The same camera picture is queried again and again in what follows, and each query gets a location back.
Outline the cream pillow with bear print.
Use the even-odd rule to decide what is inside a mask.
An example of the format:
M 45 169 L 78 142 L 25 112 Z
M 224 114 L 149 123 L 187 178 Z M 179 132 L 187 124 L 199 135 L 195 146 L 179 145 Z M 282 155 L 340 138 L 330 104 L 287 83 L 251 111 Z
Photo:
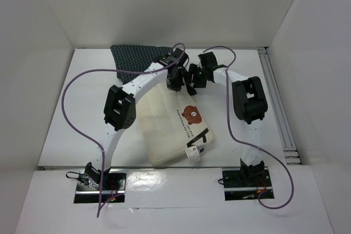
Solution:
M 213 140 L 212 132 L 185 88 L 175 92 L 164 83 L 154 86 L 138 101 L 137 120 L 153 165 L 183 157 L 191 164 L 197 163 Z

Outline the dark grid-pattern pillowcase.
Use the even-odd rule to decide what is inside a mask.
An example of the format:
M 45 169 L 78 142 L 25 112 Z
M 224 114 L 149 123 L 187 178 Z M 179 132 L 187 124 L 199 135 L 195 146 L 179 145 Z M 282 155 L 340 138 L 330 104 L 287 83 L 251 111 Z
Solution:
M 144 72 L 155 57 L 167 55 L 171 47 L 112 45 L 110 50 L 117 70 Z

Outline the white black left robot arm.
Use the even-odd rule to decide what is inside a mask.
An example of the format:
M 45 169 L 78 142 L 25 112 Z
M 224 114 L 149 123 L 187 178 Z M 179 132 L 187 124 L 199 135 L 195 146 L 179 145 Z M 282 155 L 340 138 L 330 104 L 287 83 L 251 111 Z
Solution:
M 188 55 L 159 55 L 149 68 L 137 77 L 118 87 L 109 88 L 104 106 L 104 132 L 97 142 L 100 154 L 94 156 L 85 167 L 88 182 L 97 190 L 108 184 L 111 161 L 123 132 L 136 120 L 137 102 L 154 86 L 166 82 L 175 91 L 180 91 L 183 80 L 178 69 L 183 66 Z

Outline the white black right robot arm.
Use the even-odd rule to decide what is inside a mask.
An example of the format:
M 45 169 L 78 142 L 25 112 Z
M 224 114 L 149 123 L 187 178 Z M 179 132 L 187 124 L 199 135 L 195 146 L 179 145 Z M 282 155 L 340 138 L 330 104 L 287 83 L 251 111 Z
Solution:
M 232 139 L 245 145 L 240 159 L 239 179 L 246 186 L 253 185 L 264 173 L 264 161 L 261 153 L 265 149 L 258 142 L 246 142 L 235 137 L 231 129 L 230 113 L 240 120 L 254 139 L 261 139 L 260 126 L 268 110 L 267 99 L 261 79 L 257 76 L 246 77 L 229 70 L 224 65 L 198 66 L 191 64 L 189 68 L 190 83 L 193 88 L 204 88 L 208 81 L 221 84 L 226 88 L 227 126 Z

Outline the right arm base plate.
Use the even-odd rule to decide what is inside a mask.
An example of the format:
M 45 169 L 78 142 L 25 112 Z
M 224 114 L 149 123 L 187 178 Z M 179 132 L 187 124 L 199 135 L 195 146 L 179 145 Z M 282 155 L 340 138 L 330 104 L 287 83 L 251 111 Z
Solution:
M 223 170 L 218 183 L 224 188 L 226 201 L 244 201 L 258 199 L 274 199 L 274 191 L 269 171 L 253 179 L 244 180 L 239 170 Z

